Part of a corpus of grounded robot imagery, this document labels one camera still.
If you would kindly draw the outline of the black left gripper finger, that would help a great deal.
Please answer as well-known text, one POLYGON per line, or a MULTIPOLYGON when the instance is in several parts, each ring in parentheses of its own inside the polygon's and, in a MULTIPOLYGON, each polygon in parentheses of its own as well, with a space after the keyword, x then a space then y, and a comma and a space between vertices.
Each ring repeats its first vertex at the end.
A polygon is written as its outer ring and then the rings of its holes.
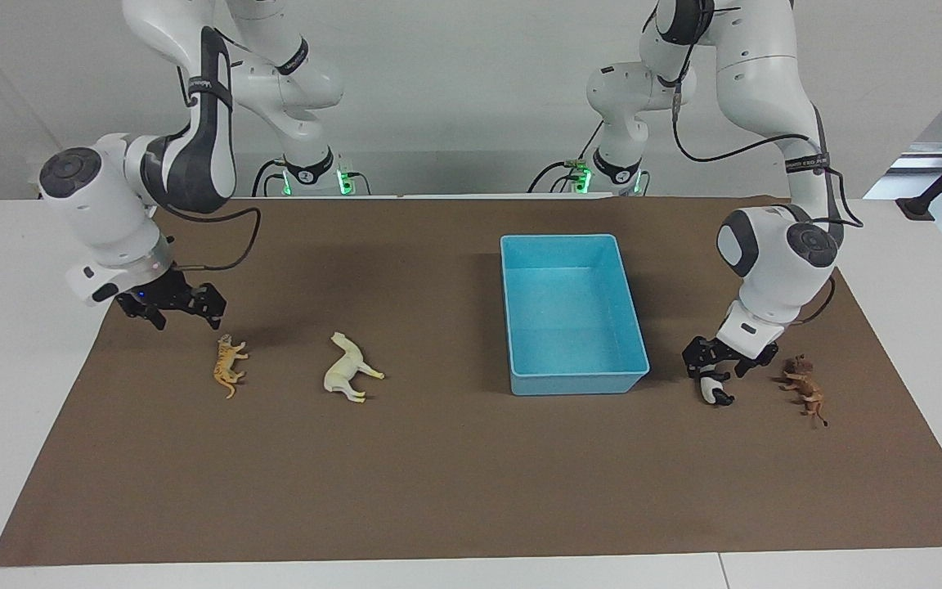
POLYGON ((683 363, 690 378, 699 380, 714 369, 712 342, 690 342, 683 350, 683 363))
POLYGON ((768 366, 778 354, 778 347, 763 347, 759 354, 754 358, 741 357, 735 365, 735 374, 738 378, 743 378, 749 371, 756 366, 768 366))

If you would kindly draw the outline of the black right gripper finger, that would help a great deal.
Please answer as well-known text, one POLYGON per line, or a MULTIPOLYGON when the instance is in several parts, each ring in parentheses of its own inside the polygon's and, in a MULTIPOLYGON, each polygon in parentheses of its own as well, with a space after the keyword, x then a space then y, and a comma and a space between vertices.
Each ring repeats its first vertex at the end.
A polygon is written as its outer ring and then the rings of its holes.
POLYGON ((212 283, 193 288, 193 313, 202 317, 213 330, 219 330, 226 310, 226 300, 212 283))
POLYGON ((117 304, 127 317, 142 318, 159 331, 167 327, 167 318, 153 305, 147 305, 136 298, 118 298, 117 304))

